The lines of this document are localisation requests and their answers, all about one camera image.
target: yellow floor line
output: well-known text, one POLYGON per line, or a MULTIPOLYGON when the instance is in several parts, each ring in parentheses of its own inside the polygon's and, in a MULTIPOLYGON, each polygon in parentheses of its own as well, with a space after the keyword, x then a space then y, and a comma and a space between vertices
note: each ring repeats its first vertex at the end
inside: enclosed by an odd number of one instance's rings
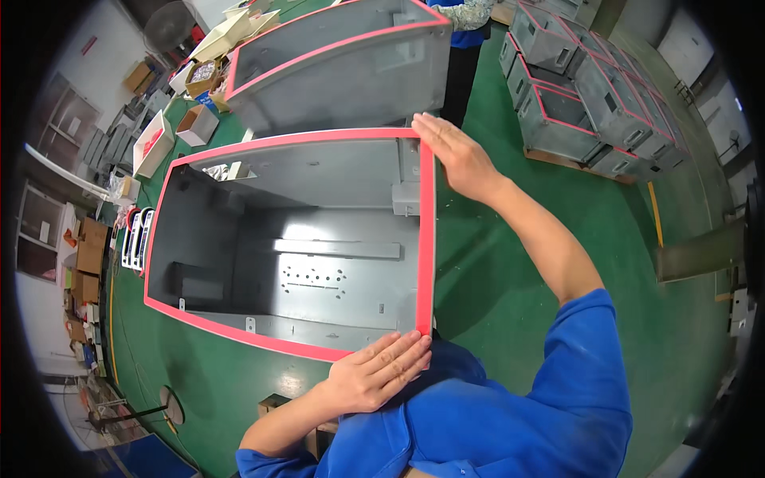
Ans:
POLYGON ((662 234, 662 220, 659 218, 659 204, 656 203, 656 194, 653 192, 653 183, 648 181, 648 192, 651 193, 653 205, 653 218, 656 220, 656 235, 659 237, 659 247, 664 247, 664 235, 662 234))
POLYGON ((114 304, 114 274, 109 286, 109 348, 112 349, 112 369, 114 370, 114 382, 119 385, 117 378, 117 362, 114 360, 114 326, 112 325, 112 306, 114 304))

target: person's left hand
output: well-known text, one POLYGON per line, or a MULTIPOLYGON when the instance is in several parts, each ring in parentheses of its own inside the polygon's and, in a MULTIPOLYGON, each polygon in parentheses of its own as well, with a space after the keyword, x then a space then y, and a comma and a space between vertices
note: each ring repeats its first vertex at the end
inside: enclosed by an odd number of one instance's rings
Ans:
POLYGON ((376 411, 428 365, 430 344, 431 337, 421 337, 417 330, 403 337, 390 333, 336 361, 316 389, 337 416, 376 411))

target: blue sleeve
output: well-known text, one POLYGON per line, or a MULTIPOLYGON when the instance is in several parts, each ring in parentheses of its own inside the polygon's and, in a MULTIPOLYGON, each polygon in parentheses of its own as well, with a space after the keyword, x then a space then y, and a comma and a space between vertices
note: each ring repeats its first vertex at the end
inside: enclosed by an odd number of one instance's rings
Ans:
POLYGON ((313 478, 317 462, 301 448, 287 458, 267 457, 254 450, 237 450, 236 466, 242 478, 313 478))
POLYGON ((604 289, 561 307, 545 338, 545 362, 527 396, 574 413, 582 408, 630 413, 616 311, 604 289))

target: worker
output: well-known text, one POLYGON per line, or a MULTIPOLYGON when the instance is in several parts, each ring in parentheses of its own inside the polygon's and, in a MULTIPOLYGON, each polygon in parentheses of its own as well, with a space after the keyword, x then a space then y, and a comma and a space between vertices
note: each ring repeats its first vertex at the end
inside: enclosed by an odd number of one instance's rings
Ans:
POLYGON ((478 68, 483 40, 491 32, 489 17, 496 0, 427 0, 433 8, 451 21, 449 67, 441 117, 462 128, 478 68))
POLYGON ((630 398, 614 305, 588 254, 451 123, 417 114, 412 127, 450 187, 507 221, 558 298, 531 392, 511 394, 447 340, 391 333, 256 421, 236 452, 240 474, 616 476, 632 433, 630 398), (337 434, 317 463, 297 445, 335 417, 337 434))

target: window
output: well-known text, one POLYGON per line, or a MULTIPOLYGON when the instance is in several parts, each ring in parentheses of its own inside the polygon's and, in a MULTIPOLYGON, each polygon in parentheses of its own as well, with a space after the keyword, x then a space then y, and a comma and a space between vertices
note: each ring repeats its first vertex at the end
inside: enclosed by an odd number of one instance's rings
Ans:
POLYGON ((62 203, 29 184, 24 186, 18 214, 17 271, 46 281, 57 281, 62 215, 62 203))

